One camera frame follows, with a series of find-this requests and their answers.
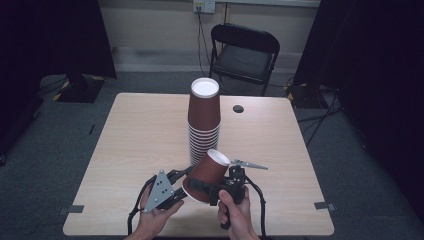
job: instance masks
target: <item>brown paper cup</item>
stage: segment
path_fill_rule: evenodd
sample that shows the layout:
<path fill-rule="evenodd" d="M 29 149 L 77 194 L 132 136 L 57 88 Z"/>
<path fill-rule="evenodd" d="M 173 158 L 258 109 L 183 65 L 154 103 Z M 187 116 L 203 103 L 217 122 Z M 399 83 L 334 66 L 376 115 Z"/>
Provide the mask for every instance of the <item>brown paper cup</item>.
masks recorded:
<path fill-rule="evenodd" d="M 219 85 L 210 78 L 199 78 L 191 84 L 188 123 L 197 131 L 210 131 L 221 122 Z"/>
<path fill-rule="evenodd" d="M 209 195 L 189 186 L 190 179 L 197 179 L 204 183 L 220 184 L 227 172 L 230 160 L 215 149 L 209 149 L 207 154 L 193 168 L 184 179 L 182 187 L 184 192 L 196 201 L 209 203 Z"/>

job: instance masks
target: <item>black curtain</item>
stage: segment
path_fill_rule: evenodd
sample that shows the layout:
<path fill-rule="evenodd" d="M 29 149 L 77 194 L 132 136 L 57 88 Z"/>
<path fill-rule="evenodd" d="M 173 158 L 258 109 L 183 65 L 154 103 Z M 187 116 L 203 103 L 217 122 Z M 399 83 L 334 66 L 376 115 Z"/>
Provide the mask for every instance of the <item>black curtain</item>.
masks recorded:
<path fill-rule="evenodd" d="M 424 222 L 424 2 L 321 0 L 296 77 L 340 89 L 367 150 Z"/>
<path fill-rule="evenodd" d="M 0 154 L 41 79 L 70 70 L 116 78 L 97 0 L 0 1 Z"/>

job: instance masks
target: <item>chair backrest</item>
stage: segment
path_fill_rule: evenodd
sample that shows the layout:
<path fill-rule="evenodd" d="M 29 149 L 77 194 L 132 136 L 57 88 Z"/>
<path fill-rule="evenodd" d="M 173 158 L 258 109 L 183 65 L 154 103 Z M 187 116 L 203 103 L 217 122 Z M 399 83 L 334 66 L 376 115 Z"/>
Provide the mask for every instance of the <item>chair backrest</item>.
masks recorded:
<path fill-rule="evenodd" d="M 230 23 L 218 24 L 213 27 L 211 37 L 214 48 L 216 48 L 215 41 L 217 41 L 277 55 L 280 51 L 280 43 L 272 34 Z"/>

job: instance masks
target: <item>cable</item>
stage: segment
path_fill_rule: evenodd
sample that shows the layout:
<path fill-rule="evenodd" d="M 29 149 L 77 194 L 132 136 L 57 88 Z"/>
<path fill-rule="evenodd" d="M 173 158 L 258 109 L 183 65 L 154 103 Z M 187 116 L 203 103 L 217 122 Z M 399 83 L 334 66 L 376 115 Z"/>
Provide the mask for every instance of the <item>cable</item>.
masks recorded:
<path fill-rule="evenodd" d="M 147 182 L 141 188 L 140 193 L 138 194 L 138 197 L 137 197 L 137 201 L 135 202 L 135 206 L 133 210 L 130 212 L 130 214 L 128 215 L 128 219 L 127 219 L 128 235 L 132 233 L 132 219 L 138 212 L 143 210 L 138 208 L 138 205 L 140 204 L 141 196 L 143 195 L 144 190 L 146 190 L 147 186 L 149 186 L 151 183 L 154 183 L 155 181 L 156 181 L 156 175 L 151 177 L 149 180 L 147 180 Z"/>
<path fill-rule="evenodd" d="M 197 8 L 197 14 L 199 15 L 199 18 L 200 18 L 199 8 Z M 200 59 L 200 22 L 199 22 L 199 31 L 197 33 L 197 55 L 199 57 L 200 71 L 202 71 L 203 77 L 206 77 L 205 72 L 203 72 L 203 68 L 202 68 L 202 60 Z"/>
<path fill-rule="evenodd" d="M 205 34 L 203 32 L 203 25 L 202 25 L 202 20 L 201 20 L 201 17 L 200 17 L 200 9 L 199 9 L 199 7 L 197 7 L 196 9 L 197 9 L 197 16 L 198 16 L 198 19 L 199 19 L 199 31 L 197 33 L 197 54 L 198 54 L 198 58 L 199 58 L 200 70 L 202 71 L 203 77 L 206 77 L 206 74 L 203 71 L 203 67 L 202 67 L 202 60 L 200 59 L 200 32 L 202 32 L 203 44 L 205 45 L 206 58 L 208 59 L 209 65 L 211 64 L 211 62 L 209 60 L 208 48 L 206 46 Z"/>
<path fill-rule="evenodd" d="M 294 79 L 294 76 L 293 77 L 291 77 L 291 78 L 289 78 L 289 79 L 287 79 L 287 81 L 286 81 L 286 85 L 285 86 L 283 86 L 283 87 L 285 87 L 285 88 L 288 88 L 288 87 L 290 87 L 291 86 L 291 84 L 289 83 L 290 82 L 290 80 L 293 80 Z M 284 89 L 284 95 L 283 95 L 283 97 L 287 97 L 288 96 L 288 94 L 287 94 L 287 91 L 286 91 L 287 89 Z"/>
<path fill-rule="evenodd" d="M 287 85 L 276 85 L 276 84 L 268 84 L 271 87 L 287 87 Z"/>
<path fill-rule="evenodd" d="M 198 17 L 199 17 L 199 25 L 200 25 L 200 29 L 202 30 L 202 37 L 203 37 L 203 44 L 205 45 L 205 52 L 206 52 L 206 58 L 208 59 L 208 63 L 209 65 L 211 64 L 211 61 L 209 60 L 209 53 L 208 53 L 208 47 L 206 46 L 206 39 L 205 39 L 205 33 L 203 32 L 203 24 L 202 24 L 202 20 L 200 18 L 200 12 L 198 12 Z"/>
<path fill-rule="evenodd" d="M 265 231 L 265 203 L 266 201 L 264 199 L 264 195 L 262 193 L 262 190 L 258 187 L 258 185 L 254 184 L 249 177 L 247 176 L 244 176 L 244 177 L 247 180 L 247 182 L 249 182 L 250 185 L 252 185 L 252 187 L 256 190 L 256 192 L 259 195 L 259 198 L 261 199 L 261 231 L 262 231 L 262 239 L 266 240 L 266 231 Z"/>
<path fill-rule="evenodd" d="M 309 118 L 301 119 L 301 120 L 298 120 L 297 122 L 298 123 L 301 123 L 301 122 L 308 122 L 308 121 L 318 120 L 318 119 L 321 119 L 321 118 L 325 118 L 327 116 L 334 115 L 334 114 L 340 112 L 341 110 L 342 110 L 342 107 L 339 107 L 336 110 L 334 110 L 334 111 L 332 111 L 332 112 L 330 112 L 328 114 L 324 114 L 322 116 L 315 116 L 315 117 L 309 117 Z"/>
<path fill-rule="evenodd" d="M 60 88 L 60 86 L 62 86 L 62 85 L 65 83 L 66 79 L 67 79 L 67 78 L 65 77 L 65 78 L 63 78 L 63 79 L 57 80 L 57 81 L 55 81 L 55 82 L 52 82 L 52 83 L 47 84 L 46 86 L 41 87 L 40 89 L 38 89 L 38 91 L 41 91 L 41 90 L 43 90 L 43 89 L 45 89 L 45 88 L 47 88 L 47 87 L 49 87 L 49 86 L 51 86 L 51 85 L 54 85 L 54 84 L 56 84 L 56 83 L 62 82 L 59 86 L 57 86 L 57 87 L 55 87 L 55 88 L 53 88 L 53 89 L 47 90 L 47 91 L 45 91 L 45 92 L 42 92 L 42 93 L 38 94 L 38 96 L 40 97 L 40 96 L 43 96 L 44 94 L 47 94 L 47 93 L 49 93 L 49 92 L 53 92 L 54 90 L 59 89 L 59 88 Z"/>
<path fill-rule="evenodd" d="M 309 146 L 309 143 L 311 143 L 312 138 L 315 136 L 316 132 L 318 131 L 318 129 L 319 129 L 319 127 L 321 126 L 321 124 L 322 124 L 322 122 L 324 121 L 324 119 L 330 116 L 329 114 L 330 114 L 331 109 L 334 107 L 334 103 L 335 103 L 335 101 L 336 101 L 336 96 L 337 96 L 337 94 L 334 94 L 333 101 L 331 102 L 330 107 L 328 107 L 327 112 L 326 112 L 323 116 L 321 116 L 321 117 L 317 118 L 317 119 L 319 119 L 319 120 L 318 120 L 318 121 L 316 121 L 316 122 L 314 122 L 314 123 L 312 123 L 312 124 L 311 124 L 309 127 L 307 127 L 307 128 L 304 130 L 304 132 L 302 133 L 302 135 L 303 135 L 303 134 L 306 132 L 306 130 L 307 130 L 308 128 L 310 128 L 310 127 L 312 127 L 313 125 L 315 125 L 316 123 L 318 123 L 317 127 L 316 127 L 316 128 L 314 129 L 314 131 L 312 132 L 312 135 L 309 137 L 309 140 L 308 140 L 308 141 L 307 141 L 307 143 L 306 143 L 306 147 L 308 147 L 308 146 Z M 332 112 L 332 114 L 339 112 L 339 111 L 340 111 L 340 109 L 341 109 L 341 108 L 339 108 L 339 109 L 337 109 L 337 110 L 333 111 L 333 112 Z"/>
<path fill-rule="evenodd" d="M 228 8 L 228 3 L 225 3 L 224 24 L 227 23 L 227 8 Z"/>

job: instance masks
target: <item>hand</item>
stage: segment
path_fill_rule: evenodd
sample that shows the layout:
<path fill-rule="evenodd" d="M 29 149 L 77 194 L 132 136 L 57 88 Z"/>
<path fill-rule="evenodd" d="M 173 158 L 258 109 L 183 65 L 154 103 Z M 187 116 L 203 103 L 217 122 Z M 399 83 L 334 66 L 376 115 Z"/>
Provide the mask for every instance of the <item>hand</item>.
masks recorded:
<path fill-rule="evenodd" d="M 230 212 L 231 226 L 229 232 L 232 240 L 259 239 L 253 230 L 250 217 L 249 189 L 247 187 L 245 189 L 243 201 L 239 205 L 234 203 L 233 198 L 227 191 L 219 191 L 219 199 L 221 201 L 218 204 L 218 221 L 225 224 L 228 221 L 228 217 L 225 214 L 228 211 Z"/>
<path fill-rule="evenodd" d="M 140 200 L 140 209 L 144 209 L 149 199 L 149 193 L 152 184 L 150 184 L 146 190 L 143 192 L 143 196 Z M 157 208 L 146 213 L 143 210 L 140 211 L 140 220 L 138 221 L 137 228 L 135 231 L 129 235 L 127 240 L 150 240 L 156 237 L 165 226 L 166 221 L 176 213 L 180 207 L 184 204 L 184 201 L 180 200 L 170 209 L 164 211 Z"/>

